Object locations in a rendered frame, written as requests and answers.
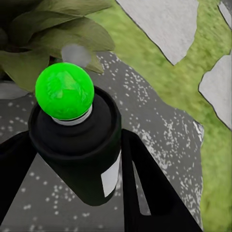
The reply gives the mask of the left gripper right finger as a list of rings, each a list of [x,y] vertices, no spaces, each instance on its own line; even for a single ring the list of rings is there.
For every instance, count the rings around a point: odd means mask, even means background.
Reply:
[[[203,232],[140,137],[121,132],[125,232]],[[134,162],[151,216],[140,213]]]

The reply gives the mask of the insectifuge atomizer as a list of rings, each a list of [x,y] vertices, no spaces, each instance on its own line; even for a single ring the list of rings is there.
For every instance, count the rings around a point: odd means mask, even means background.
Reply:
[[[93,85],[84,67],[89,52],[65,46],[61,63],[37,80],[37,103],[28,127],[31,144],[86,204],[114,195],[121,157],[121,113],[111,96]]]

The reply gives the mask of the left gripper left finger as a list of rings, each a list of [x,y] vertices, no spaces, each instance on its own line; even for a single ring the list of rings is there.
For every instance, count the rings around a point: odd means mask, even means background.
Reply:
[[[36,154],[29,131],[0,144],[0,225]]]

